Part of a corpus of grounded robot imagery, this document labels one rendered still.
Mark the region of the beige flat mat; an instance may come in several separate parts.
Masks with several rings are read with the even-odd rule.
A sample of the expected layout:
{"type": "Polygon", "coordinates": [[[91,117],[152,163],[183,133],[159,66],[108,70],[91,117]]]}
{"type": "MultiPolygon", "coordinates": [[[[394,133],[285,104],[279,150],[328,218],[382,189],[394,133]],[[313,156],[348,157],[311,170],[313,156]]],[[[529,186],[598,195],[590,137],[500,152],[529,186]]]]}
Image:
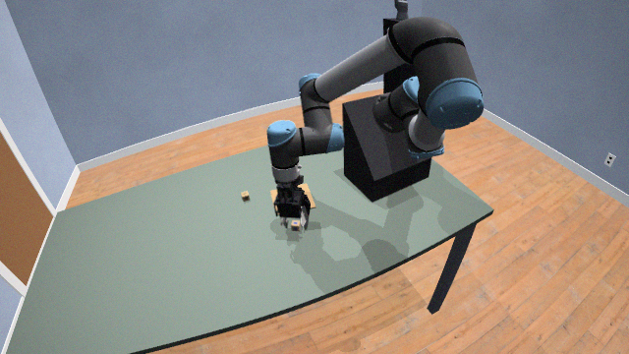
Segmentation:
{"type": "MultiPolygon", "coordinates": [[[[304,190],[304,194],[308,196],[310,202],[311,202],[311,208],[315,208],[315,202],[313,200],[313,197],[311,195],[311,192],[309,190],[308,184],[302,184],[302,185],[298,185],[298,187],[302,187],[302,190],[304,190]]],[[[272,190],[270,191],[271,196],[272,196],[272,201],[274,202],[275,197],[277,195],[277,191],[276,190],[272,190]]]]}

